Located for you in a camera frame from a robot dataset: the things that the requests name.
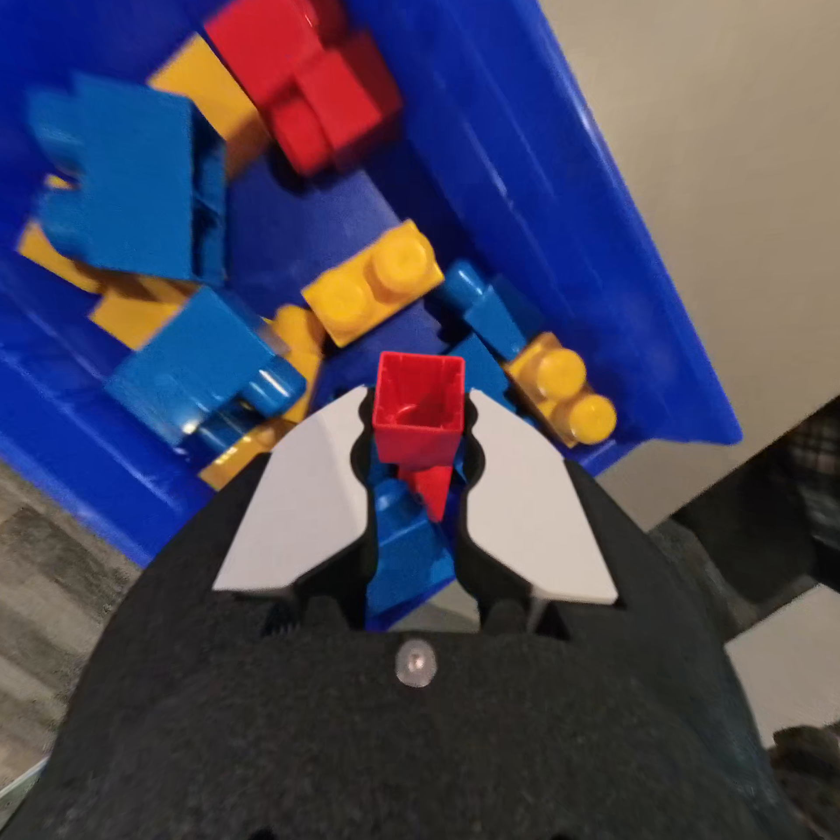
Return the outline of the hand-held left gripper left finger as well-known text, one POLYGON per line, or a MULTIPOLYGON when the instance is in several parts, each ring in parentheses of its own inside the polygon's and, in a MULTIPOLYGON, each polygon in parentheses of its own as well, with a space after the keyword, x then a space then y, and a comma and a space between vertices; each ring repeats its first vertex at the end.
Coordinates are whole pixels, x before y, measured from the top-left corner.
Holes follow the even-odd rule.
POLYGON ((215 592, 279 593, 347 550, 367 550, 373 391, 359 385, 294 427, 266 468, 213 583, 215 592))

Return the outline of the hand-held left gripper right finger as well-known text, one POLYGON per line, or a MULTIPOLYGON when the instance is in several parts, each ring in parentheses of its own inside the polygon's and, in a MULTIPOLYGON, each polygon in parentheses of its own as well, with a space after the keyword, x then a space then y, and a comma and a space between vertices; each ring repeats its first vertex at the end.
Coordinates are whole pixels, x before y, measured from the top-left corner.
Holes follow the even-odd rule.
POLYGON ((560 451, 480 390, 469 392, 465 418, 463 586, 484 603, 613 605, 616 585, 560 451))

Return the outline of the red single-stud toy block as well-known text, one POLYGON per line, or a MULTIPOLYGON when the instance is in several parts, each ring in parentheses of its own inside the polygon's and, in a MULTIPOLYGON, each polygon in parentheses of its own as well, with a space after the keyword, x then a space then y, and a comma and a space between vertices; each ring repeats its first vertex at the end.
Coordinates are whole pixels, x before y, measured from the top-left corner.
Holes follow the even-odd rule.
POLYGON ((445 514, 465 430, 466 363, 459 356, 386 351, 372 424, 379 460, 419 496, 432 522, 445 514))

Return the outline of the blue plastic storage bin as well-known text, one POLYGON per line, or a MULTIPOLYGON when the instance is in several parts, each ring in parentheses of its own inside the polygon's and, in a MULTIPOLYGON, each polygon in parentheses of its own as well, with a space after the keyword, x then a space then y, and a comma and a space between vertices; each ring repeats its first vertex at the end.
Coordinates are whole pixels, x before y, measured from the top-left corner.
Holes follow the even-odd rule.
MULTIPOLYGON (((16 251, 47 174, 30 89, 75 70, 144 81, 222 2, 2 2, 2 461, 139 566, 211 490, 102 389, 128 352, 95 298, 16 251)), ((266 314, 405 217, 542 310, 616 405, 594 476, 652 439, 742 430, 537 2, 348 2, 405 97, 361 171, 294 192, 266 160, 234 183, 231 285, 266 314)))

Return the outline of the pile of toy blocks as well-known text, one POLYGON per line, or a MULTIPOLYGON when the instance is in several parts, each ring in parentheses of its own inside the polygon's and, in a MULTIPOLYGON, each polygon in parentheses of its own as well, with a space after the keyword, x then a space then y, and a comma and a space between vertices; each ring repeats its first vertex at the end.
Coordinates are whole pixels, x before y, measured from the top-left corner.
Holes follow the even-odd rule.
MULTIPOLYGON (((297 171, 354 162, 390 134, 403 107, 391 69, 371 34, 353 31, 340 4, 277 2, 257 10, 234 2, 207 30, 233 84, 265 118, 297 171)), ((362 339, 416 302, 434 298, 471 326, 476 340, 508 362, 517 387, 541 386, 528 364, 563 356, 548 369, 542 396, 570 408, 569 432, 601 443, 615 426, 613 405, 589 392, 581 358, 547 333, 526 342, 516 311, 498 286, 470 262, 443 272, 434 248, 413 220, 386 230, 371 245, 305 286, 298 343, 278 333, 226 286, 228 142, 194 100, 175 91, 77 74, 68 91, 36 89, 30 129, 71 185, 47 184, 37 226, 56 255, 97 274, 150 276, 193 286, 170 320, 110 375, 108 394, 170 446, 192 437, 220 458, 306 396, 309 378, 289 353, 326 338, 337 348, 362 339)), ((347 602, 355 617, 374 603, 368 593, 382 549, 384 523, 374 517, 367 550, 348 549, 312 580, 279 593, 300 606, 317 595, 347 602)))

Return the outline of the person's plaid shirt torso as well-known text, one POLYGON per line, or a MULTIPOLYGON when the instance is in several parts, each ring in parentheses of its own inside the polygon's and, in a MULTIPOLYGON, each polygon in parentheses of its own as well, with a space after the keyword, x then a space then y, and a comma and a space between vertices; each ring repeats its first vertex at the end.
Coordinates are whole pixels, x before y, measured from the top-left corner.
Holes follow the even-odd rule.
POLYGON ((807 417, 785 440, 793 484, 812 536, 839 551, 839 400, 807 417))

